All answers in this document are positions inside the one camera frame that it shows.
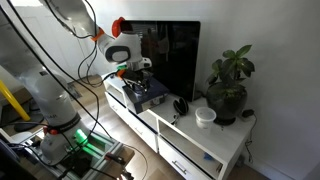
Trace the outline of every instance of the television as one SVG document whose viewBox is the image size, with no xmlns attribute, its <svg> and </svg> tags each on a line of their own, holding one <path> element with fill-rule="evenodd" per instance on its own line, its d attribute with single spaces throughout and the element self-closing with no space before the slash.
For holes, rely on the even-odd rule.
<svg viewBox="0 0 320 180">
<path fill-rule="evenodd" d="M 152 62 L 147 70 L 155 79 L 171 93 L 194 100 L 199 21 L 125 20 L 120 29 L 139 35 L 142 56 Z"/>
</svg>

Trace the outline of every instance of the white cup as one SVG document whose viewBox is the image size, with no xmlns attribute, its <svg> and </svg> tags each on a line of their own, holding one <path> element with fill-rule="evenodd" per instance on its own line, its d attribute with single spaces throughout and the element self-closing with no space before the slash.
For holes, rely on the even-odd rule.
<svg viewBox="0 0 320 180">
<path fill-rule="evenodd" d="M 201 129 L 208 129 L 212 126 L 217 114 L 208 107 L 199 107 L 196 110 L 197 125 Z"/>
</svg>

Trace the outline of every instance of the white tv cabinet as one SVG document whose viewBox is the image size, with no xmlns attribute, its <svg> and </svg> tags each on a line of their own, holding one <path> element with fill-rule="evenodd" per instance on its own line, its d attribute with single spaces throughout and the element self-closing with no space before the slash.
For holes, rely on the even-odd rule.
<svg viewBox="0 0 320 180">
<path fill-rule="evenodd" d="M 200 129 L 196 124 L 195 110 L 206 106 L 204 98 L 189 103 L 189 112 L 180 117 L 176 126 L 171 125 L 176 114 L 173 101 L 168 95 L 165 102 L 136 114 L 133 105 L 123 93 L 125 85 L 118 78 L 104 82 L 110 107 L 155 152 L 159 153 L 185 179 L 226 179 L 236 163 L 248 138 L 254 119 L 237 119 L 230 126 L 213 125 Z M 213 160 L 204 159 L 204 153 Z"/>
</svg>

